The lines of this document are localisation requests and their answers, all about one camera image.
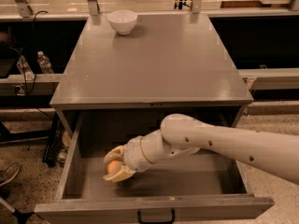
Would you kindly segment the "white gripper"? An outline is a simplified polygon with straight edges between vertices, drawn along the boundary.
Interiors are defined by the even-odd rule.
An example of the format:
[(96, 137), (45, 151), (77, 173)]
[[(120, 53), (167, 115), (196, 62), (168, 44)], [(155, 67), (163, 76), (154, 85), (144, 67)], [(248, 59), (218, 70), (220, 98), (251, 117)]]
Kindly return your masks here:
[(153, 165), (153, 162), (147, 156), (150, 146), (151, 141), (148, 138), (138, 136), (131, 139), (124, 147), (113, 148), (104, 157), (104, 164), (107, 168), (111, 161), (121, 161), (121, 169), (114, 174), (107, 173), (104, 179), (116, 183), (130, 178), (135, 172), (147, 171)]

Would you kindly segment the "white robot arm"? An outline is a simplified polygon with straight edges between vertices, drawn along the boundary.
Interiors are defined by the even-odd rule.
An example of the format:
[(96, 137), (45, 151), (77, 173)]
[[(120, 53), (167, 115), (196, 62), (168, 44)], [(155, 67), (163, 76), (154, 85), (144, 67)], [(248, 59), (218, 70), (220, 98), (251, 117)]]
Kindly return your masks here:
[(215, 126), (182, 114), (165, 117), (160, 128), (109, 151), (104, 157), (108, 182), (121, 182), (153, 164), (207, 149), (299, 183), (299, 138)]

